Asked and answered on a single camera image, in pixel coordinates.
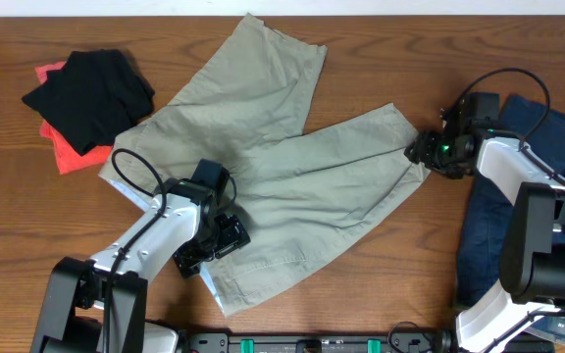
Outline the khaki green shorts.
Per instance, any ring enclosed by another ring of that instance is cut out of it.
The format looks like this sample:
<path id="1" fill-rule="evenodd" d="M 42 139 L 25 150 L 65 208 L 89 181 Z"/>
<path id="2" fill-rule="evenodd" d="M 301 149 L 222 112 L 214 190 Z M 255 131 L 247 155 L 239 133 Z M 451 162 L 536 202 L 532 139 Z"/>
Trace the khaki green shorts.
<path id="1" fill-rule="evenodd" d="M 139 207 L 158 177 L 189 177 L 203 159 L 230 171 L 250 241 L 202 270 L 226 315 L 313 275 L 428 176 L 405 157 L 417 130 L 391 104 L 304 132 L 326 56 L 244 17 L 165 107 L 117 136 L 118 157 L 100 171 Z"/>

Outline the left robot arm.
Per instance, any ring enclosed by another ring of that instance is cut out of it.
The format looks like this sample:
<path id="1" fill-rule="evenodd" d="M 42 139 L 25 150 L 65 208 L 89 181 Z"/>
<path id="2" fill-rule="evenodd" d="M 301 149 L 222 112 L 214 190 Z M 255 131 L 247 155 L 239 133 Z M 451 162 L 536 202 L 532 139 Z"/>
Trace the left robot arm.
<path id="1" fill-rule="evenodd" d="M 146 319 L 149 284 L 173 261 L 183 277 L 249 243 L 221 198 L 233 183 L 221 164 L 201 160 L 188 179 L 169 178 L 118 240 L 52 270 L 33 352 L 181 352 L 182 333 Z"/>

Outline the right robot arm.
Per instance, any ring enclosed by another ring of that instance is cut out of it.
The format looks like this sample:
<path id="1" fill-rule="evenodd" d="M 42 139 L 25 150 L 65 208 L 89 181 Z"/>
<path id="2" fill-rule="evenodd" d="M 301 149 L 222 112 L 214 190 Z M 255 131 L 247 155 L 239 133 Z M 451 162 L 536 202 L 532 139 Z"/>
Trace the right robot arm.
<path id="1" fill-rule="evenodd" d="M 565 114 L 467 93 L 405 151 L 475 188 L 458 259 L 467 307 L 452 329 L 417 332 L 410 350 L 518 350 L 523 331 L 565 337 Z"/>

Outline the dark blue denim jeans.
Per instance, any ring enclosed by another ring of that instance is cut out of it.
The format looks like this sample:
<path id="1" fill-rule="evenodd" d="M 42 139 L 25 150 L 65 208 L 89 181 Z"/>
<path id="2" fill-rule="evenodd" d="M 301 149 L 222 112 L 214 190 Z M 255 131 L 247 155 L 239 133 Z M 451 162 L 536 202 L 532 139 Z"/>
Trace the dark blue denim jeans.
<path id="1" fill-rule="evenodd" d="M 495 94 L 470 95 L 459 102 L 456 114 L 466 124 L 474 120 L 475 109 L 484 110 L 483 120 L 524 133 L 545 111 L 542 104 L 511 96 L 503 107 Z M 554 170 L 565 176 L 565 113 L 550 111 L 543 125 L 529 139 L 535 152 Z M 480 299 L 498 278 L 498 258 L 512 206 L 488 179 L 474 181 L 457 256 L 457 301 L 470 305 Z M 536 322 L 529 331 L 565 344 L 565 319 Z"/>

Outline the red folded garment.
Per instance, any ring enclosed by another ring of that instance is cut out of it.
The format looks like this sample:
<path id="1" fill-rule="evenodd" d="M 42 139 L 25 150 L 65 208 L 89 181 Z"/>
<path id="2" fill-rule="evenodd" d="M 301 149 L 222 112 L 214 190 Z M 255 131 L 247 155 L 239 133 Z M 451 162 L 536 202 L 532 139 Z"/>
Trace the red folded garment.
<path id="1" fill-rule="evenodd" d="M 95 65 L 58 62 L 36 67 L 40 83 L 52 78 L 62 86 L 56 105 L 41 115 L 39 133 L 52 141 L 59 173 L 64 175 L 107 161 L 112 144 L 101 120 L 106 108 L 104 76 Z"/>

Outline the black folded garment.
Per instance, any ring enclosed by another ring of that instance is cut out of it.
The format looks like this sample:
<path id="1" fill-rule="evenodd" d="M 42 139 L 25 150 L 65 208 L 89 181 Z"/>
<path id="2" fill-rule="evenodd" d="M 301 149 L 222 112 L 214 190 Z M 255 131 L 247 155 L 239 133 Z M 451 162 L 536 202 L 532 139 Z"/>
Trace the black folded garment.
<path id="1" fill-rule="evenodd" d="M 80 155 L 109 146 L 154 110 L 154 89 L 119 49 L 74 51 L 22 101 Z"/>

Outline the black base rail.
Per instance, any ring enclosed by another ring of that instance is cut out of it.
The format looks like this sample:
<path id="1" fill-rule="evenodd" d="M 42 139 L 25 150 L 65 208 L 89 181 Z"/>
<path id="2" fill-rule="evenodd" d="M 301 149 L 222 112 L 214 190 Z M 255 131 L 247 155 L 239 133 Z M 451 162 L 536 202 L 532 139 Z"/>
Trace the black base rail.
<path id="1" fill-rule="evenodd" d="M 199 333 L 185 353 L 449 353 L 460 348 L 448 330 L 404 328 L 387 335 L 231 335 Z"/>

